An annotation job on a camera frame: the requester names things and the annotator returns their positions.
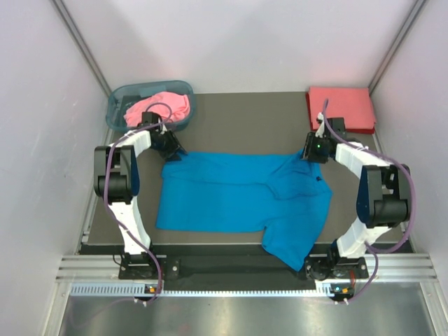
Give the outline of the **blue t shirt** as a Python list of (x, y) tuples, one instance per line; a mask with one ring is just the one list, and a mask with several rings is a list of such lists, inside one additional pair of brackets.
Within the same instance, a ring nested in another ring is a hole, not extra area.
[(332, 190), (318, 164), (289, 155), (191, 152), (162, 169), (161, 230), (262, 232), (262, 247), (295, 271), (318, 239)]

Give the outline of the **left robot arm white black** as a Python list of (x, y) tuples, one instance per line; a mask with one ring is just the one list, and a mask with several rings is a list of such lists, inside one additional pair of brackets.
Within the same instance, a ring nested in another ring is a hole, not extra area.
[(94, 150), (94, 191), (103, 199), (105, 207), (117, 220), (124, 241), (124, 251), (138, 256), (135, 270), (143, 277), (152, 277), (158, 271), (158, 259), (145, 252), (151, 247), (151, 238), (144, 228), (138, 207), (140, 191), (137, 158), (147, 150), (159, 153), (166, 162), (181, 160), (187, 152), (175, 133), (168, 129), (169, 120), (159, 114), (145, 111), (141, 122), (115, 142)]

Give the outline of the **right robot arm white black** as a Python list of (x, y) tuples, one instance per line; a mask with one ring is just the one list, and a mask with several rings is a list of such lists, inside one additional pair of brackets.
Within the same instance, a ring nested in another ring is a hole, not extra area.
[(343, 277), (362, 258), (367, 245), (411, 217), (410, 171), (357, 141), (349, 141), (343, 118), (318, 114), (318, 129), (309, 132), (302, 159), (324, 164), (329, 159), (346, 167), (359, 181), (356, 219), (331, 247), (326, 266), (333, 276)]

